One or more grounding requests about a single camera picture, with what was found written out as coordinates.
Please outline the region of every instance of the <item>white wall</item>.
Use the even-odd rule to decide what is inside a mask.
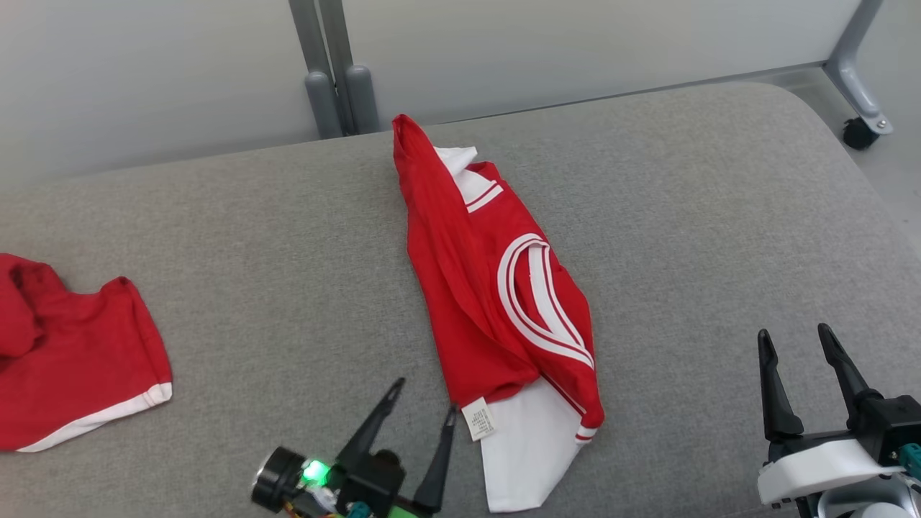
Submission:
[[[316,138],[306,74],[286,0],[3,0],[0,188]]]
[[[344,0],[344,9],[381,117],[441,123],[823,61],[858,1]]]

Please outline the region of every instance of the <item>folded red shirt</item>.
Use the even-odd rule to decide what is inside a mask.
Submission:
[[[604,409],[585,297],[495,165],[475,157],[393,121],[407,249],[448,393],[465,414],[485,401],[489,509],[515,512],[543,503]]]
[[[163,340],[130,280],[71,293],[0,253],[0,450],[38,452],[172,397]]]

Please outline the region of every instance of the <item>gray fabric surface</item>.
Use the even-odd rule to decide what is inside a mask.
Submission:
[[[592,307],[607,422],[524,515],[768,514],[761,327],[807,430],[845,422],[818,322],[876,388],[921,395],[921,264],[793,95],[707,86],[427,131],[497,164]],[[398,376],[379,445],[410,493],[448,399],[404,246],[390,134],[0,194],[0,251],[75,291],[134,281],[175,386],[45,453],[0,454],[0,516],[268,516],[249,503],[264,456],[331,459]],[[446,500],[445,516],[487,514],[465,428]]]

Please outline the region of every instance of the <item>care tag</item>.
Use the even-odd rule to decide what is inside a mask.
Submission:
[[[482,397],[460,411],[463,413],[464,418],[467,419],[467,427],[470,428],[470,436],[473,441],[488,437],[495,431],[493,413],[489,411],[489,406],[486,405],[486,400]]]

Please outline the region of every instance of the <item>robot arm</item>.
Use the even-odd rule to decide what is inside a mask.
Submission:
[[[870,488],[878,498],[860,500],[869,505],[858,506],[851,516],[894,512],[886,506],[869,509],[887,503],[909,512],[901,516],[921,518],[909,489],[914,486],[921,492],[915,480],[921,476],[921,405],[910,395],[887,399],[869,388],[827,324],[819,324],[819,338],[841,386],[848,419],[846,430],[804,434],[777,372],[771,336],[765,329],[758,334],[764,437],[770,442],[768,461],[758,477],[762,503],[779,507],[780,502],[796,500],[801,517],[826,518],[823,502],[856,502],[846,493],[864,499]],[[906,469],[908,476],[901,474]]]
[[[251,499],[272,512],[285,510],[292,518],[370,515],[428,518],[441,511],[457,408],[445,417],[441,436],[426,477],[413,499],[399,495],[406,472],[390,450],[371,453],[384,419],[400,397],[404,378],[394,383],[365,422],[336,456],[332,466],[286,448],[277,448],[256,474]]]

